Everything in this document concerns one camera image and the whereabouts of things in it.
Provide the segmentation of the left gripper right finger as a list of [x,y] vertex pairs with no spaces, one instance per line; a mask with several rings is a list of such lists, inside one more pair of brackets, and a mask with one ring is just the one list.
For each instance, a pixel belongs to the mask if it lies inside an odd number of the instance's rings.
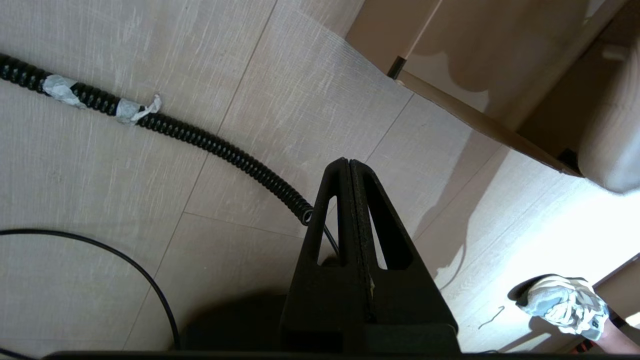
[[358,250],[374,322],[384,325],[457,322],[375,171],[350,161]]

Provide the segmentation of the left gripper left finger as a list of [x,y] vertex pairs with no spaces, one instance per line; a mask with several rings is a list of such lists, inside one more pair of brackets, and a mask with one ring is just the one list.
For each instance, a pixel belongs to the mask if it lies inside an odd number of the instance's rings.
[[[331,162],[322,176],[286,299],[284,328],[358,328],[373,323],[370,210],[356,159]],[[337,201],[337,265],[318,263],[329,202]]]

